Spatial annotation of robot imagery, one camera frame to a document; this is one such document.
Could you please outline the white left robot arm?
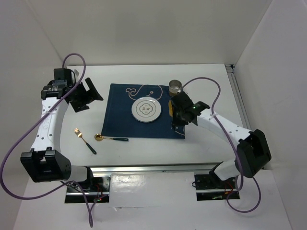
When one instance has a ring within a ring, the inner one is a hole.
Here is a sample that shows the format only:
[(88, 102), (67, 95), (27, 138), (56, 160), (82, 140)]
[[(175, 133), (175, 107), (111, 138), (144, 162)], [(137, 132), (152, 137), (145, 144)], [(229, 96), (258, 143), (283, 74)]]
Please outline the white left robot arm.
[(60, 136), (64, 115), (69, 105), (75, 112), (89, 109), (94, 100), (101, 101), (90, 78), (86, 78), (89, 90), (82, 83), (68, 94), (66, 80), (52, 80), (41, 91), (42, 118), (36, 138), (28, 152), (21, 154), (21, 163), (35, 183), (51, 181), (76, 181), (84, 191), (94, 187), (91, 170), (86, 166), (72, 165), (61, 154)]

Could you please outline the dark blue embroidered cloth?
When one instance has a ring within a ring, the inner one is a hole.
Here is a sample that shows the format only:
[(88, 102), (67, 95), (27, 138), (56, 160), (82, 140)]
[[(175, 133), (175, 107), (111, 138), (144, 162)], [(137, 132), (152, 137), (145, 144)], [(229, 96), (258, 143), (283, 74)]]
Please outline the dark blue embroidered cloth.
[[(133, 116), (132, 105), (142, 97), (152, 97), (160, 103), (161, 114), (156, 120), (144, 123)], [(170, 99), (168, 86), (165, 85), (112, 83), (101, 134), (121, 138), (184, 139), (183, 127), (171, 127)]]

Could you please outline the gold knife black handle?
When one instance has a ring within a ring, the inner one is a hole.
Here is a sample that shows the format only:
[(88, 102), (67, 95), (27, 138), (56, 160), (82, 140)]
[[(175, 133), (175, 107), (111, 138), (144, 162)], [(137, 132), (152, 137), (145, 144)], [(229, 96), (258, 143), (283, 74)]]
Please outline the gold knife black handle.
[(169, 110), (169, 115), (173, 117), (173, 106), (171, 101), (168, 102), (168, 110)]

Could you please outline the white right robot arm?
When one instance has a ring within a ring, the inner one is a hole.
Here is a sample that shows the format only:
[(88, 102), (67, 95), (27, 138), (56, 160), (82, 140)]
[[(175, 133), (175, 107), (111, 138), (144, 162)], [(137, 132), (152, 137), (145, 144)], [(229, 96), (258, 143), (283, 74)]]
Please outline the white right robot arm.
[(170, 100), (169, 104), (172, 107), (173, 127), (193, 123), (229, 143), (234, 151), (234, 159), (223, 161), (210, 170), (211, 186), (219, 188), (226, 180), (236, 176), (252, 178), (272, 159), (261, 130), (243, 128), (217, 114), (203, 102), (176, 103)]

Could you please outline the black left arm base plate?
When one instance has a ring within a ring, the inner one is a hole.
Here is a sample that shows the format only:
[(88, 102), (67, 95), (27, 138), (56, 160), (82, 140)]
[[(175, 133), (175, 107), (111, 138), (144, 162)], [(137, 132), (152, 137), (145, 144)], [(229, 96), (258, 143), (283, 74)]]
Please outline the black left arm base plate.
[[(108, 203), (109, 202), (109, 191), (111, 184), (111, 175), (104, 174), (102, 176), (94, 176), (92, 178), (91, 184), (83, 186), (83, 191), (86, 196), (87, 202), (92, 204), (94, 202), (98, 203)], [(65, 201), (66, 204), (81, 204), (85, 203), (85, 199), (82, 194), (82, 190), (76, 183), (69, 184), (67, 186)]]

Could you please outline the gold fork black handle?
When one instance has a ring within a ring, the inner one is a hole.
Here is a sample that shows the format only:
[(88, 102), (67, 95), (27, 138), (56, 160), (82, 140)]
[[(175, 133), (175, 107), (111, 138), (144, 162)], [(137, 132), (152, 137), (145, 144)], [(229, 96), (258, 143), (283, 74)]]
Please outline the gold fork black handle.
[(82, 132), (79, 129), (75, 128), (74, 129), (74, 133), (76, 134), (76, 136), (78, 138), (81, 138), (83, 140), (83, 142), (86, 144), (88, 149), (92, 152), (92, 154), (94, 154), (94, 155), (97, 154), (97, 152), (94, 150), (94, 148), (83, 138), (83, 134), (82, 134)]

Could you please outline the white round dinner plate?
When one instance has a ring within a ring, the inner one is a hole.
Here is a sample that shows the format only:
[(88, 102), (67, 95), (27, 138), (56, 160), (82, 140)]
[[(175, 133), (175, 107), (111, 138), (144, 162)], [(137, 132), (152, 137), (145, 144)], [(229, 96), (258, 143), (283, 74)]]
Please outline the white round dinner plate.
[(161, 104), (153, 97), (141, 97), (131, 107), (133, 117), (143, 123), (155, 121), (159, 118), (161, 112)]

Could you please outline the gold spoon black handle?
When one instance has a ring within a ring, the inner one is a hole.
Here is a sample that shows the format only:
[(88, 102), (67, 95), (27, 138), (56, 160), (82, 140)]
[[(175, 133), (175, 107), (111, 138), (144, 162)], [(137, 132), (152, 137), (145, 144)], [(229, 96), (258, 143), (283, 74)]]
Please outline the gold spoon black handle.
[(101, 134), (95, 134), (94, 139), (95, 139), (96, 141), (102, 141), (102, 140), (104, 140), (104, 139), (115, 140), (115, 141), (129, 141), (128, 138), (105, 137), (105, 136), (102, 136)]

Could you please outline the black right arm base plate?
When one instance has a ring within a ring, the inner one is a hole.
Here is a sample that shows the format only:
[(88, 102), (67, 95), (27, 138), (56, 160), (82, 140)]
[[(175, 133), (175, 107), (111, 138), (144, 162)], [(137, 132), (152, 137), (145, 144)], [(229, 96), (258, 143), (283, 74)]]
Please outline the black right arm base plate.
[(209, 174), (195, 174), (191, 185), (196, 189), (197, 201), (226, 200), (231, 193), (233, 194), (229, 199), (240, 199), (239, 192), (235, 188), (235, 177), (214, 182)]

